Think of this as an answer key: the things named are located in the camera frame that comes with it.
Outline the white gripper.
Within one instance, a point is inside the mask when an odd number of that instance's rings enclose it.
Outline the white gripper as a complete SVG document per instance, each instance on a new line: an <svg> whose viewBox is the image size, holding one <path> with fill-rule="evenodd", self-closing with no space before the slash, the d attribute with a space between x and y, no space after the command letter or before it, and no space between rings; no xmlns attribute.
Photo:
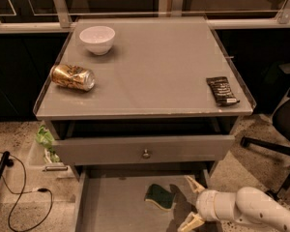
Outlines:
<svg viewBox="0 0 290 232"><path fill-rule="evenodd" d="M194 178L186 176L193 193L199 193L196 199L197 213L190 212L178 227L177 232L191 232L202 226L205 221L237 221L240 211L236 206L235 192L220 192L205 189Z"/></svg>

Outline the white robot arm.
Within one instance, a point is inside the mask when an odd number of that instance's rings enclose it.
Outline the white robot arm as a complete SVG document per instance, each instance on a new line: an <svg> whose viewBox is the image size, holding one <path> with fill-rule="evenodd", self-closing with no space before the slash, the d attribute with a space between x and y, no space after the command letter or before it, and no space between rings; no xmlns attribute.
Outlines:
<svg viewBox="0 0 290 232"><path fill-rule="evenodd" d="M252 187L240 188L237 192L221 192L204 188L190 176L186 176L186 180L192 192L197 194L197 212L188 214L178 232L191 232L206 221L222 220L247 227L290 232L290 211L265 192Z"/></svg>

